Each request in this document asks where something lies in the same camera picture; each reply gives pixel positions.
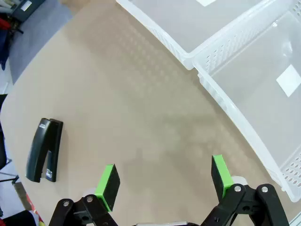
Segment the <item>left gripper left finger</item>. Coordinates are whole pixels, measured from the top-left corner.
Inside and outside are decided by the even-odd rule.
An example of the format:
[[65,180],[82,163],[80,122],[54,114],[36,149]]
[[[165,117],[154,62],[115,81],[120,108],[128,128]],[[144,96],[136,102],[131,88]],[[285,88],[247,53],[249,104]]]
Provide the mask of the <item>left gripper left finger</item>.
[[101,179],[92,194],[74,202],[61,199],[53,212],[50,226],[116,226],[110,213],[113,211],[120,186],[120,178],[114,164],[105,167]]

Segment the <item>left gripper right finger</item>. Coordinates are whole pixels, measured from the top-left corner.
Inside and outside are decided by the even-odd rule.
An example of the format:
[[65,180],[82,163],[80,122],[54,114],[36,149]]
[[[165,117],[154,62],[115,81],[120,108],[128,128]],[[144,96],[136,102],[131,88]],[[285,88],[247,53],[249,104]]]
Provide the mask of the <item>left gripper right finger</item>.
[[248,215],[255,226],[289,225],[273,185],[262,184],[253,189],[235,183],[222,155],[212,156],[211,176],[219,203],[201,225],[231,226],[237,215]]

